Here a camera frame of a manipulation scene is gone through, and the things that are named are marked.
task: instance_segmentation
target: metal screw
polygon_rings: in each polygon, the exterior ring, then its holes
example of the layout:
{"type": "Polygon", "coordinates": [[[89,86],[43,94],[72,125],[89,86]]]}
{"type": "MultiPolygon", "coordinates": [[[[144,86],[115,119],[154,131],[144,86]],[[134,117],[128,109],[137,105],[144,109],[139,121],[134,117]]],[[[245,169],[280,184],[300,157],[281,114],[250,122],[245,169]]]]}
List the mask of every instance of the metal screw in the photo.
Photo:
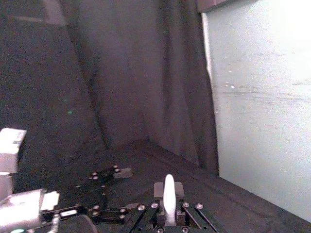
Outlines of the metal screw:
{"type": "Polygon", "coordinates": [[[183,207],[188,208],[189,207],[189,203],[188,202],[184,202],[183,203],[183,207]]]}
{"type": "Polygon", "coordinates": [[[162,227],[159,227],[156,231],[156,233],[163,233],[164,232],[164,229],[162,227]]]}
{"type": "Polygon", "coordinates": [[[141,204],[137,206],[137,209],[140,211],[144,210],[145,208],[146,208],[146,206],[141,205],[141,204]]]}
{"type": "Polygon", "coordinates": [[[203,209],[203,205],[200,203],[197,203],[195,206],[197,209],[202,210],[203,209]]]}
{"type": "Polygon", "coordinates": [[[156,202],[151,203],[151,208],[157,208],[159,205],[156,202]]]}
{"type": "Polygon", "coordinates": [[[181,231],[182,231],[183,233],[188,233],[188,232],[189,232],[189,228],[188,228],[188,227],[183,227],[183,228],[181,229],[181,231]]]}

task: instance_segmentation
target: curtain fold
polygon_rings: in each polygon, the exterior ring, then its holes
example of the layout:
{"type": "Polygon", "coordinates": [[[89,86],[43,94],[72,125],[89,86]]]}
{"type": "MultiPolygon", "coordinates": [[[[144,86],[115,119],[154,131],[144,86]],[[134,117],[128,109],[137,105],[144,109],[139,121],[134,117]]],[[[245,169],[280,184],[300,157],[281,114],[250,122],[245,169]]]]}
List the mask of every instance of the curtain fold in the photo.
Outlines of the curtain fold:
{"type": "Polygon", "coordinates": [[[106,146],[148,138],[218,174],[195,0],[62,4],[106,146]]]}

